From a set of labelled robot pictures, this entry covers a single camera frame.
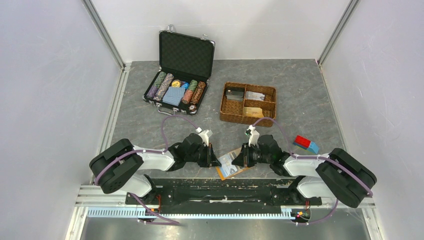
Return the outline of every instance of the wicker basket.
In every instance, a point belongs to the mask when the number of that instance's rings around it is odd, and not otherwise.
[[[238,87],[244,88],[244,96],[246,92],[256,92],[265,94],[264,101],[243,99],[243,101],[236,101],[227,99],[226,88],[227,87]],[[222,101],[219,119],[225,122],[238,123],[238,124],[254,124],[259,117],[245,116],[243,115],[243,107],[257,107],[262,108],[264,117],[270,117],[275,119],[277,117],[277,90],[271,86],[259,86],[252,84],[244,84],[237,82],[227,82],[224,85],[222,93]],[[273,121],[265,119],[260,121],[257,126],[272,127]]]

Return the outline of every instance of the wire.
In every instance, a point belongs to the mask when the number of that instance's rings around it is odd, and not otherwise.
[[[293,158],[295,158],[295,159],[298,159],[298,160],[301,160],[301,159],[320,159],[320,160],[325,160],[325,161],[327,161],[327,162],[330,162],[331,164],[333,164],[333,165],[335,165],[336,167],[338,167],[339,169],[341,169],[342,171],[344,171],[345,173],[347,173],[349,176],[351,176],[359,185],[361,185],[361,187],[363,187],[367,192],[368,192],[368,197],[372,197],[373,196],[373,192],[371,191],[371,189],[363,182],[363,181],[361,181],[357,176],[355,176],[351,171],[349,171],[346,167],[344,167],[344,166],[342,166],[340,163],[338,163],[338,162],[336,162],[336,161],[334,161],[333,159],[330,159],[330,158],[327,158],[327,157],[323,157],[323,156],[318,156],[318,157],[316,157],[316,156],[301,156],[301,155],[295,155],[290,149],[291,149],[291,145],[290,145],[290,141],[289,141],[289,137],[288,137],[288,135],[286,134],[286,132],[283,130],[283,127],[281,127],[281,125],[277,122],[277,121],[275,121],[273,118],[270,118],[270,117],[267,117],[267,116],[265,116],[265,117],[261,117],[261,118],[259,118],[255,123],[253,123],[253,127],[254,126],[256,126],[256,124],[258,124],[260,121],[262,121],[262,120],[265,120],[265,119],[268,119],[268,120],[271,120],[271,121],[273,121],[274,123],[275,123],[275,125],[277,125],[277,127],[279,128],[279,130],[281,131],[281,133],[282,133],[282,135],[284,136],[284,138],[285,138],[285,140],[287,141],[287,146],[288,146],[288,153],[293,157]],[[339,200],[336,198],[336,201],[335,201],[335,204],[334,204],[334,207],[332,208],[332,210],[330,211],[330,213],[327,215],[327,216],[325,216],[325,217],[323,217],[323,218],[321,218],[321,219],[319,219],[319,220],[316,220],[316,221],[312,221],[312,222],[307,222],[307,223],[296,223],[296,225],[304,225],[304,226],[306,226],[306,225],[311,225],[311,224],[318,224],[318,223],[321,223],[321,222],[323,222],[323,221],[325,221],[325,220],[327,220],[328,218],[330,218],[332,215],[333,215],[333,213],[336,211],[336,208],[337,208],[337,205],[339,204]]]
[[[154,211],[150,210],[150,208],[148,208],[148,207],[147,207],[147,206],[143,203],[143,201],[139,198],[139,196],[137,196],[137,195],[135,195],[134,193],[131,193],[131,192],[129,192],[129,194],[130,194],[133,198],[135,198],[135,200],[137,200],[137,202],[138,202],[140,205],[142,205],[142,206],[143,206],[143,208],[145,208],[147,212],[151,213],[152,215],[154,215],[154,216],[156,216],[156,217],[158,217],[158,218],[160,218],[160,219],[162,219],[162,220],[167,221],[167,222],[149,222],[149,221],[145,221],[145,222],[144,222],[145,224],[150,224],[150,225],[170,225],[170,226],[178,226],[178,225],[180,225],[180,222],[178,222],[178,221],[174,221],[174,220],[169,219],[169,218],[166,218],[166,217],[161,216],[161,215],[157,214],[156,212],[154,212]]]
[[[125,157],[131,155],[131,154],[136,154],[136,153],[153,153],[153,154],[162,154],[162,153],[166,153],[168,151],[168,140],[167,137],[165,136],[165,132],[164,132],[164,123],[165,120],[169,119],[169,118],[182,118],[184,120],[186,120],[187,122],[189,122],[191,125],[193,125],[194,128],[198,129],[199,127],[194,124],[192,121],[190,121],[188,118],[183,117],[183,116],[179,116],[179,115],[171,115],[171,116],[167,116],[162,120],[162,124],[160,126],[160,132],[162,133],[162,138],[165,141],[165,149],[162,150],[148,150],[148,149],[140,149],[140,150],[132,150],[129,152],[126,152],[124,154],[122,154],[121,156],[115,158],[115,160],[111,161],[102,171],[100,171],[100,173],[97,175],[97,177],[94,180],[94,185],[99,185],[99,180],[100,178],[103,176],[103,174],[106,173],[107,170],[109,170],[113,165],[115,165],[117,162],[121,161],[122,159],[124,159]]]

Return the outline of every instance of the gray marble surface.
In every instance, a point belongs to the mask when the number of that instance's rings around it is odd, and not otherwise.
[[[161,137],[164,114],[143,101],[143,94],[159,69],[157,61],[133,62],[119,110],[112,143],[122,138],[150,149],[165,147]],[[319,153],[342,148],[342,139],[332,110],[324,80],[313,59],[215,60],[209,87],[195,116],[187,116],[202,129],[213,132],[209,139],[217,157],[239,148],[248,141],[248,125],[220,121],[222,91],[226,82],[272,86],[277,89],[276,120],[290,140],[296,135],[314,141]],[[272,134],[281,149],[290,147],[298,154],[311,153],[287,143],[279,129],[257,127],[261,135]],[[181,142],[194,128],[181,118],[170,118],[164,128],[169,144]],[[151,178],[219,178],[216,169],[199,168],[189,162],[174,172],[144,170]],[[281,178],[267,164],[257,164],[236,178]]]

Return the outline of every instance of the gray floor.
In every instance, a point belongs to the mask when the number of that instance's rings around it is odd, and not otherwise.
[[[313,209],[312,220],[328,213]],[[181,226],[152,226],[132,218],[87,218],[82,240],[369,240],[360,209],[338,209],[319,224],[288,220],[181,219]]]
[[[157,61],[133,62],[120,106],[112,143],[128,138],[134,145],[160,149],[165,146],[161,137],[161,121],[165,115],[143,101],[142,96],[156,72]],[[289,139],[302,135],[320,147],[320,154],[342,147],[342,138],[318,66],[313,59],[216,60],[213,62],[209,88],[197,115],[188,116],[202,129],[213,132],[210,142],[217,157],[237,149],[248,141],[244,134],[248,125],[220,121],[222,91],[226,82],[272,86],[277,89],[277,117]],[[283,150],[288,150],[276,126],[258,127],[260,134],[272,134]],[[181,142],[193,127],[180,118],[165,124],[170,144]],[[299,154],[309,152],[289,146]],[[151,178],[218,178],[215,168],[199,168],[187,163],[174,172],[145,170]],[[279,178],[268,165],[257,164],[240,173],[237,178]]]

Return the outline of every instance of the poker chip case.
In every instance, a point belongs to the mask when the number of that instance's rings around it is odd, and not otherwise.
[[[181,112],[183,114],[195,115],[199,111],[202,100],[208,89],[208,80],[212,74],[214,52],[215,42],[212,40],[208,40],[204,37],[188,36],[169,30],[160,31],[159,71],[145,91],[143,95],[144,101],[155,105],[159,113],[171,115],[169,112],[162,111],[161,108],[163,107],[172,110],[173,114]],[[180,101],[178,106],[175,106],[163,102],[163,99],[158,100],[151,97],[149,90],[152,88],[156,78],[161,72],[173,75],[173,80],[169,83],[168,87],[172,85],[174,80],[184,81],[189,84],[192,80],[198,83],[205,83],[198,103],[185,104]]]

